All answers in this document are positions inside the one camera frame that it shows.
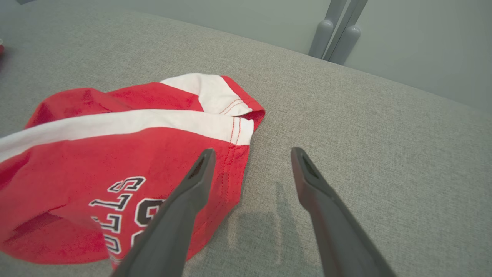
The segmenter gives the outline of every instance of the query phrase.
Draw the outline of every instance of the gray furniture leg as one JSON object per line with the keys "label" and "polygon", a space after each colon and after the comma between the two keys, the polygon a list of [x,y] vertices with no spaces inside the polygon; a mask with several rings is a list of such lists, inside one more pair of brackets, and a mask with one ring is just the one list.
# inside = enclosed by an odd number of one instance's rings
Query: gray furniture leg
{"label": "gray furniture leg", "polygon": [[343,65],[352,52],[352,49],[357,43],[357,40],[361,36],[361,30],[357,26],[347,27],[341,34],[340,40],[338,41],[333,54],[330,58],[330,62]]}
{"label": "gray furniture leg", "polygon": [[[337,48],[337,44],[340,42],[342,34],[346,30],[348,30],[347,27],[348,26],[354,27],[355,23],[359,19],[360,15],[362,13],[362,10],[366,6],[367,2],[368,2],[368,0],[351,0],[350,1],[350,3],[348,4],[347,10],[346,10],[345,14],[343,15],[343,17],[340,21],[340,26],[338,27],[337,31],[335,32],[335,35],[333,36],[332,43],[328,47],[328,50],[326,51],[325,57],[323,58],[325,61],[332,62],[332,59],[335,59],[337,61],[343,60],[345,62],[345,60],[348,57],[348,54],[350,54],[350,52],[346,53],[345,51],[342,51],[342,52],[338,51],[338,53],[346,55],[346,57],[345,58],[343,58],[343,57],[336,58],[336,57],[334,57],[335,48]],[[357,33],[356,30],[352,30],[350,32],[353,33],[353,34],[349,35],[350,37]],[[357,39],[355,39],[355,41],[353,41],[353,40],[350,40],[350,38],[345,38],[345,43],[348,42],[347,39],[349,41],[353,42],[354,44],[357,41]]]}
{"label": "gray furniture leg", "polygon": [[319,59],[323,58],[323,54],[328,46],[328,42],[330,42],[335,26],[340,19],[345,3],[347,3],[347,0],[331,1],[328,11],[326,12],[325,20],[318,24],[308,55]]}

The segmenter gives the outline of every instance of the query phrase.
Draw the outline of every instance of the couch cushion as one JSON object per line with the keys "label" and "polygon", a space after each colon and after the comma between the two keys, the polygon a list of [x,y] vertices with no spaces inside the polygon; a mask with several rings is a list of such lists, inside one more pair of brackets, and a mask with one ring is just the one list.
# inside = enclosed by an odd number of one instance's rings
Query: couch cushion
{"label": "couch cushion", "polygon": [[[318,166],[399,276],[492,271],[492,117],[442,97],[258,41],[91,1],[37,0],[2,18],[0,135],[58,91],[191,72],[233,78],[267,111],[241,202],[185,276],[321,276],[290,148]],[[104,276],[103,261],[9,276]]]}

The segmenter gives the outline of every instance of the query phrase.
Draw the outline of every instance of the red shirt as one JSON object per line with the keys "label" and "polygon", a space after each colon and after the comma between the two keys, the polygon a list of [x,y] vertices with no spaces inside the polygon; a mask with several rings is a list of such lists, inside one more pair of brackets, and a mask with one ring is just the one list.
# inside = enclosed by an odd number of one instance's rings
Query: red shirt
{"label": "red shirt", "polygon": [[187,74],[43,101],[0,139],[0,250],[43,264],[116,266],[200,153],[216,151],[196,254],[239,202],[249,140],[264,109],[233,80]]}

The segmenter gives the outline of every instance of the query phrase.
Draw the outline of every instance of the white stripe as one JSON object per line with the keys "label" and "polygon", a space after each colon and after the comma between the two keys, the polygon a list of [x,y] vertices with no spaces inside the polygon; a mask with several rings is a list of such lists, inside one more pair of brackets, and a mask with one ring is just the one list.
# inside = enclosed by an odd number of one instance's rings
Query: white stripe
{"label": "white stripe", "polygon": [[131,110],[57,120],[0,138],[0,162],[40,144],[131,134],[154,127],[188,131],[208,138],[232,141],[236,145],[249,145],[253,135],[253,121],[240,117],[192,110]]}
{"label": "white stripe", "polygon": [[253,111],[219,75],[191,73],[165,79],[161,83],[198,95],[206,113],[238,116]]}

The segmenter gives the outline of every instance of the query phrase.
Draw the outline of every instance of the wall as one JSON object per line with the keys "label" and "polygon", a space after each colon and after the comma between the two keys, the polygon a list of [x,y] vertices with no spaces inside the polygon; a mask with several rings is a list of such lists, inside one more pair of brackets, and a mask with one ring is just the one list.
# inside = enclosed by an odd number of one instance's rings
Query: wall
{"label": "wall", "polygon": [[20,6],[21,5],[17,3],[16,0],[0,0],[0,16],[19,8]]}
{"label": "wall", "polygon": [[105,0],[308,53],[330,0]]}
{"label": "wall", "polygon": [[345,66],[492,113],[492,1],[369,0]]}

